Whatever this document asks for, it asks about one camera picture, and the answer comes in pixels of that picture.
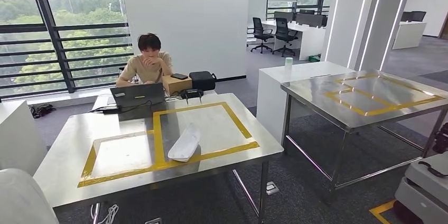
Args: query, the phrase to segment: beige t-shirt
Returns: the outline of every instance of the beige t-shirt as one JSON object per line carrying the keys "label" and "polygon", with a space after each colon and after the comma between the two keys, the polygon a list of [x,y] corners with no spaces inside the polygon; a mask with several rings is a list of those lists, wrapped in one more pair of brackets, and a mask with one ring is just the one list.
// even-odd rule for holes
{"label": "beige t-shirt", "polygon": [[[168,52],[161,51],[158,57],[165,62],[166,66],[172,69],[171,57]],[[161,82],[162,81],[162,67],[160,63],[146,66],[143,62],[143,56],[137,55],[129,59],[125,70],[121,73],[120,78],[130,80],[135,75],[138,75],[140,80],[145,83],[147,81]]]}

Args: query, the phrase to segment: cardboard box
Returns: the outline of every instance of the cardboard box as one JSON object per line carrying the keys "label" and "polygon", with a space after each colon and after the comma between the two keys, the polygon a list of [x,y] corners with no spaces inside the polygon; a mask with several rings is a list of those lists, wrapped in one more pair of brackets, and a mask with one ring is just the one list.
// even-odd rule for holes
{"label": "cardboard box", "polygon": [[172,96],[173,94],[178,94],[181,90],[190,89],[192,87],[191,78],[188,77],[184,80],[176,79],[171,77],[171,75],[162,77],[162,84],[165,88],[165,92]]}

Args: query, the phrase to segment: man's hand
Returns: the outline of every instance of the man's hand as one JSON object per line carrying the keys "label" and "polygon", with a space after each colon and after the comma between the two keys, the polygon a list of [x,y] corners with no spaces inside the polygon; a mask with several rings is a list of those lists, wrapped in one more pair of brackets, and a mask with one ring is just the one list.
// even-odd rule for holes
{"label": "man's hand", "polygon": [[160,63],[161,61],[162,61],[161,58],[146,58],[146,59],[143,59],[143,62],[145,63],[145,66],[147,66],[147,67],[152,65],[152,64]]}

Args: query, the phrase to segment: laptop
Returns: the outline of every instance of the laptop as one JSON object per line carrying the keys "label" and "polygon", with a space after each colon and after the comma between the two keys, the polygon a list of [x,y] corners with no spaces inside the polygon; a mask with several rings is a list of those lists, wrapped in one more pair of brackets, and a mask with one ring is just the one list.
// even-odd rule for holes
{"label": "laptop", "polygon": [[165,90],[161,82],[129,87],[111,88],[117,107],[153,105],[165,101]]}

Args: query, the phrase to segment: smartphone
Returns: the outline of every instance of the smartphone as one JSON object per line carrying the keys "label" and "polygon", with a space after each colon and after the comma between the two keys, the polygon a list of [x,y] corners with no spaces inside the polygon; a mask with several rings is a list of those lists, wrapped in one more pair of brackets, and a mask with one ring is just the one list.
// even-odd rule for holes
{"label": "smartphone", "polygon": [[180,79],[180,80],[184,80],[184,79],[188,78],[188,76],[180,74],[180,73],[172,74],[171,77],[176,78],[176,79]]}

